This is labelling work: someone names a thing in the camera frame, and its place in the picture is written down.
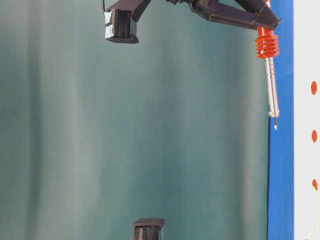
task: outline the red dot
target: red dot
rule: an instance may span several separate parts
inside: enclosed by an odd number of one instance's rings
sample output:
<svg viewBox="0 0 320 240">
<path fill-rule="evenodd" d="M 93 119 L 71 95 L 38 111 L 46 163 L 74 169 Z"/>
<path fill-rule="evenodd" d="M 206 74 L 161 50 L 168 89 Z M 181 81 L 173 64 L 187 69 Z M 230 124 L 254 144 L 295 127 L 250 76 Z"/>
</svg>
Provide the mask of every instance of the red dot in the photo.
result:
<svg viewBox="0 0 320 240">
<path fill-rule="evenodd" d="M 312 181 L 312 186 L 315 188 L 315 190 L 318 191 L 318 183 L 317 183 L 317 180 L 313 179 L 313 181 Z"/>
<path fill-rule="evenodd" d="M 318 85 L 317 85 L 317 82 L 316 81 L 313 81 L 311 83 L 311 93 L 313 95 L 315 95 L 317 93 L 317 90 L 318 90 Z"/>
<path fill-rule="evenodd" d="M 315 143 L 318 139 L 318 134 L 316 130 L 312 131 L 312 141 Z"/>
</svg>

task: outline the green curtain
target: green curtain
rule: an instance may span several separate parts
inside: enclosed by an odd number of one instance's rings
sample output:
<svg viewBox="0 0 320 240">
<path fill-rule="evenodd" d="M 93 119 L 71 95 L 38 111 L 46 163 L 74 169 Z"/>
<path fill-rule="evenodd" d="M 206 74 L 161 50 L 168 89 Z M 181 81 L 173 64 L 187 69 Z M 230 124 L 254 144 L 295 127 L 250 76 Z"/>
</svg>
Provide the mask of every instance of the green curtain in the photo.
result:
<svg viewBox="0 0 320 240">
<path fill-rule="evenodd" d="M 129 240 L 140 217 L 165 240 L 266 238 L 255 31 L 164 0 L 135 45 L 105 41 L 99 1 L 7 0 L 0 21 L 1 240 Z"/>
</svg>

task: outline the blue panel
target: blue panel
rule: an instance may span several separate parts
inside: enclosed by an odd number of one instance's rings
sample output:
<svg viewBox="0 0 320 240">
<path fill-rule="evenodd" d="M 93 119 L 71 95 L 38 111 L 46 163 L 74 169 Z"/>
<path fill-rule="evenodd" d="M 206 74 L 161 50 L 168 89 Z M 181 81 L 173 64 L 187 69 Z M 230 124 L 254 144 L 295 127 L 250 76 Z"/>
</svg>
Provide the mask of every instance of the blue panel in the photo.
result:
<svg viewBox="0 0 320 240">
<path fill-rule="evenodd" d="M 276 29 L 280 56 L 275 58 L 280 117 L 269 128 L 268 239 L 294 239 L 294 19 L 293 0 L 273 1 L 282 18 Z"/>
</svg>

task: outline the yellow wire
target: yellow wire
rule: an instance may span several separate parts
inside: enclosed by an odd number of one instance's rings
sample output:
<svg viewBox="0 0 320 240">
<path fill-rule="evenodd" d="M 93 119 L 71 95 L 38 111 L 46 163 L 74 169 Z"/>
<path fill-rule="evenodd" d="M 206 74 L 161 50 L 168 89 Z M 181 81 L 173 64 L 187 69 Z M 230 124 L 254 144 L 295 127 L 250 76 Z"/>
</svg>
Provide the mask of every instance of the yellow wire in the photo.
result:
<svg viewBox="0 0 320 240">
<path fill-rule="evenodd" d="M 319 216 L 320 216 L 320 202 L 319 202 L 319 194 L 318 194 L 318 191 L 316 190 L 315 191 L 315 195 L 316 195 L 316 203 L 317 203 L 317 214 L 316 214 L 316 221 L 315 221 L 315 225 L 313 227 L 313 230 L 312 230 L 312 233 L 311 233 L 311 236 L 309 238 L 309 240 L 312 240 L 312 238 L 314 237 L 315 233 L 316 233 L 316 230 L 317 230 L 317 227 L 318 227 L 318 223 L 319 223 Z"/>
</svg>

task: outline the screwdriver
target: screwdriver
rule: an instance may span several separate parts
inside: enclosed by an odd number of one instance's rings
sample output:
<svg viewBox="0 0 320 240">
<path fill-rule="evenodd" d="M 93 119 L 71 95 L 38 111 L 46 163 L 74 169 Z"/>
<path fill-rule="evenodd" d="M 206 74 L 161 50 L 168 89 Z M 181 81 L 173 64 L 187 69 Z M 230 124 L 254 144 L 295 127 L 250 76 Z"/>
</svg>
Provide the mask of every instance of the screwdriver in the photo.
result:
<svg viewBox="0 0 320 240">
<path fill-rule="evenodd" d="M 270 0 L 265 0 L 265 3 L 270 8 Z M 255 40 L 256 54 L 260 59 L 264 59 L 268 105 L 269 105 L 269 117 L 273 118 L 274 129 L 278 129 L 277 117 L 279 117 L 279 106 L 277 96 L 277 84 L 274 57 L 279 55 L 278 36 L 274 34 L 274 31 L 266 27 L 257 27 L 258 38 Z"/>
</svg>

